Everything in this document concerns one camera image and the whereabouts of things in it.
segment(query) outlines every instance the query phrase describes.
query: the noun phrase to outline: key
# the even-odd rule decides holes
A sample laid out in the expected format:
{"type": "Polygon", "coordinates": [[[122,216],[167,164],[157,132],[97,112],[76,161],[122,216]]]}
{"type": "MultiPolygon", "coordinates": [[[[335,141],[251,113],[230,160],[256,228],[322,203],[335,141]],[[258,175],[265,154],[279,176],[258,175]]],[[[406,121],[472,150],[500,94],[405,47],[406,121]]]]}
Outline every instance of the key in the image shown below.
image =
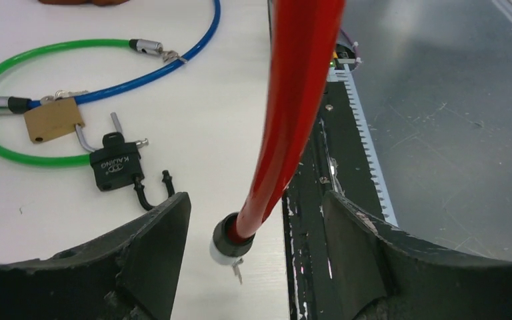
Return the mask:
{"type": "Polygon", "coordinates": [[[240,258],[237,262],[233,264],[233,272],[235,273],[235,277],[239,278],[240,284],[242,285],[242,274],[240,274],[239,265],[244,262],[242,258],[240,258]]]}

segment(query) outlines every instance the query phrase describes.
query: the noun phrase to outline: gray floor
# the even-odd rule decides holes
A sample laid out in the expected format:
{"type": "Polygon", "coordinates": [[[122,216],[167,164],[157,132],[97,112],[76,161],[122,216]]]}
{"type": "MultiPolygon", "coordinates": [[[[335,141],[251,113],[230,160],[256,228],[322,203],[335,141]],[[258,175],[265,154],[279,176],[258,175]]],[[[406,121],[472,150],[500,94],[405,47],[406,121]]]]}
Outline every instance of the gray floor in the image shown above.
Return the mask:
{"type": "Polygon", "coordinates": [[[349,0],[344,29],[399,226],[512,260],[512,24],[490,0],[349,0]]]}

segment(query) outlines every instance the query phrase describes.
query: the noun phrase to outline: red tube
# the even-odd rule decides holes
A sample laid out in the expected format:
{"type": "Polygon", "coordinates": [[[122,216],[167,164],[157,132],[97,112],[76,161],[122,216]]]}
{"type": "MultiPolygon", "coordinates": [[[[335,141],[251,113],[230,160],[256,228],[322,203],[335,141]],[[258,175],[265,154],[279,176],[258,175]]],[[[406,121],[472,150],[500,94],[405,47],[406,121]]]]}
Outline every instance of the red tube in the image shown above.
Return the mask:
{"type": "Polygon", "coordinates": [[[270,216],[313,127],[344,0],[276,0],[268,106],[260,156],[229,238],[242,243],[270,216]]]}

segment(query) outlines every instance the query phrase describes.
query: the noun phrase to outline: white table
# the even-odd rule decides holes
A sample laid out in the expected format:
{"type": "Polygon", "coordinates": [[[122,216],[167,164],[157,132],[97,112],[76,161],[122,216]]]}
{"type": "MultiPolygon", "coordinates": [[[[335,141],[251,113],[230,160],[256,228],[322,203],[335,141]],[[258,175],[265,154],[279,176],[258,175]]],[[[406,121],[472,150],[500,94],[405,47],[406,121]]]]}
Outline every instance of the white table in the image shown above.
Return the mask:
{"type": "MultiPolygon", "coordinates": [[[[132,0],[118,7],[56,7],[0,0],[0,62],[56,42],[143,38],[184,53],[207,30],[211,0],[132,0]]],[[[0,79],[0,95],[33,99],[102,89],[148,73],[162,61],[130,49],[80,49],[23,64],[0,79]]],[[[101,145],[117,112],[141,149],[147,198],[166,198],[161,172],[189,192],[191,223],[172,319],[287,319],[281,210],[257,235],[242,266],[212,262],[215,224],[242,206],[259,150],[269,68],[266,2],[224,0],[221,24],[207,48],[180,70],[134,91],[81,106],[88,142],[101,145]]],[[[42,156],[82,154],[75,134],[42,145],[28,139],[20,116],[0,117],[0,143],[42,156]]],[[[132,187],[108,193],[90,167],[42,169],[0,158],[0,263],[47,259],[142,215],[132,187]]]]}

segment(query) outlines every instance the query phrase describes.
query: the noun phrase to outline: brass padlock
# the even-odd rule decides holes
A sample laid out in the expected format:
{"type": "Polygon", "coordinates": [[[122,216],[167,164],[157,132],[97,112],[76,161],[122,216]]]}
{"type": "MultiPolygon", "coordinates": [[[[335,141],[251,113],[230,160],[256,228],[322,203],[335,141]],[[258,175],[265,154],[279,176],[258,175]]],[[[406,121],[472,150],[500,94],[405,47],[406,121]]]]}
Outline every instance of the brass padlock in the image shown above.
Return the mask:
{"type": "Polygon", "coordinates": [[[47,103],[24,113],[28,136],[33,143],[42,143],[85,126],[74,98],[47,103]]]}

